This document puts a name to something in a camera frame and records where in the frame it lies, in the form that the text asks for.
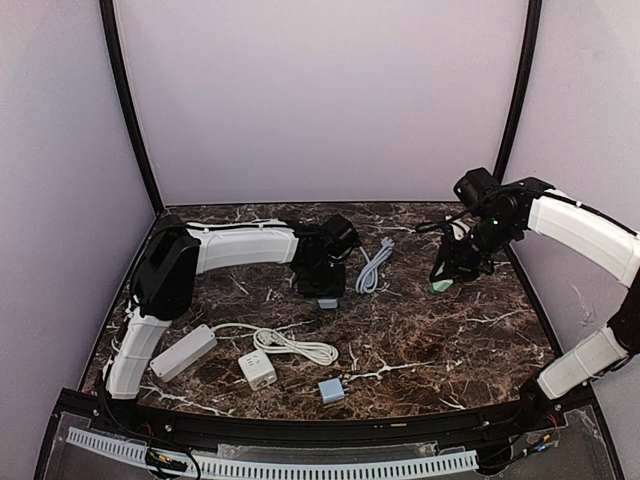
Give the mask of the green plug adapter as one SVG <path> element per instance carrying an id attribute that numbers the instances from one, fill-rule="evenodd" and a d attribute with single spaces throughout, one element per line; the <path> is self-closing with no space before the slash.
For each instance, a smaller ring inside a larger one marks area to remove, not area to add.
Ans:
<path id="1" fill-rule="evenodd" d="M 434 294 L 442 294 L 454 285 L 451 279 L 439 280 L 430 283 L 430 291 Z"/>

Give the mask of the blue-grey power strip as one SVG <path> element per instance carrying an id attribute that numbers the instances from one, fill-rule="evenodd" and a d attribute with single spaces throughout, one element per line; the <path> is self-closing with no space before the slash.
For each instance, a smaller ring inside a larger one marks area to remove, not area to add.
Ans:
<path id="1" fill-rule="evenodd" d="M 335 310 L 339 307 L 338 298 L 318 298 L 317 304 L 322 310 Z"/>

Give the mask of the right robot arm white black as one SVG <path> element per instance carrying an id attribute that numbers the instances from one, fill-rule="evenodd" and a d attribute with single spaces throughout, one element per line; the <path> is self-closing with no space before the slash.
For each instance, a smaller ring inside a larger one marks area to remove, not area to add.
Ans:
<path id="1" fill-rule="evenodd" d="M 521 434 L 534 432 L 549 416 L 546 401 L 556 400 L 601 373 L 615 370 L 639 353 L 639 234 L 620 222 L 566 196 L 534 177 L 502 185 L 487 169 L 468 171 L 454 186 L 471 227 L 458 217 L 423 224 L 423 232 L 439 230 L 440 247 L 429 276 L 442 292 L 455 283 L 471 282 L 494 271 L 495 254 L 531 231 L 587 258 L 627 290 L 606 325 L 542 369 L 510 413 Z"/>

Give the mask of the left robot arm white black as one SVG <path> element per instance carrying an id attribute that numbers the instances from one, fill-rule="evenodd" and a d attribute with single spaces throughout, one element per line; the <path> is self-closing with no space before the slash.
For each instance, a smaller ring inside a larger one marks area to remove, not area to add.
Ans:
<path id="1" fill-rule="evenodd" d="M 164 218 L 129 281 L 127 318 L 103 370 L 102 386 L 110 398 L 101 411 L 103 421 L 120 436 L 140 429 L 140 412 L 125 400 L 137 397 L 159 340 L 189 310 L 198 275 L 241 265 L 286 264 L 294 273 L 294 290 L 331 310 L 344 295 L 344 260 L 356 246 L 350 223 L 340 216 L 322 225 L 278 219 L 206 225 L 174 215 Z"/>

